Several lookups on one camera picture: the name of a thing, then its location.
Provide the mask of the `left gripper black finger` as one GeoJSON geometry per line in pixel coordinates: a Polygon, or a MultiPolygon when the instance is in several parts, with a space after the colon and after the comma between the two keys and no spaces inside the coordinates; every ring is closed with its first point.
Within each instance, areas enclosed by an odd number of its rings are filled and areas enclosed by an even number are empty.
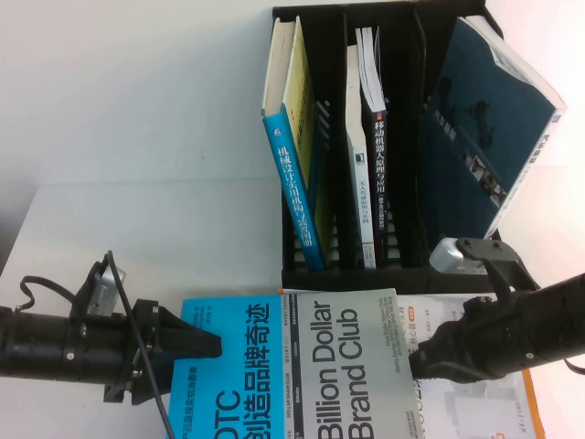
{"type": "Polygon", "coordinates": [[[222,341],[162,308],[161,352],[165,360],[216,359],[222,355],[222,341]]]}

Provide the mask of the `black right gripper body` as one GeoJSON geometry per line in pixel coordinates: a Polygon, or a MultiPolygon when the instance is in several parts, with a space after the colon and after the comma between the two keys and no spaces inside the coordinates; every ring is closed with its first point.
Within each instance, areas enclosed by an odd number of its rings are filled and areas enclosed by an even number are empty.
{"type": "Polygon", "coordinates": [[[518,299],[501,302],[488,296],[463,304],[464,343],[473,374],[479,380],[499,380],[534,365],[534,349],[518,305],[518,299]]]}

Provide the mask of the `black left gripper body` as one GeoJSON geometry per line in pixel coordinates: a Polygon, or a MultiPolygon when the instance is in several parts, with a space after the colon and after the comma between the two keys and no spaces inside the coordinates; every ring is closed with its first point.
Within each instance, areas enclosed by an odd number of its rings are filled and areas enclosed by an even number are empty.
{"type": "MultiPolygon", "coordinates": [[[[162,358],[159,343],[160,315],[155,311],[157,307],[156,301],[139,299],[133,307],[132,316],[146,347],[157,388],[161,395],[166,395],[171,391],[173,365],[155,364],[156,359],[162,358]]],[[[147,374],[146,360],[129,323],[124,323],[122,333],[127,336],[123,344],[122,365],[113,383],[105,385],[103,401],[122,403],[125,394],[129,392],[132,405],[140,405],[153,400],[154,391],[147,374]]]]}

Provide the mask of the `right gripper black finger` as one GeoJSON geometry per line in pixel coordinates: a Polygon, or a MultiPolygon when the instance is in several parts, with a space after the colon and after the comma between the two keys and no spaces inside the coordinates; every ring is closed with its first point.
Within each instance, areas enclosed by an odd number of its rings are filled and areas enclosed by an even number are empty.
{"type": "Polygon", "coordinates": [[[463,315],[458,320],[444,322],[430,339],[419,343],[409,355],[413,379],[467,379],[460,351],[461,333],[466,320],[466,315],[463,315]]]}

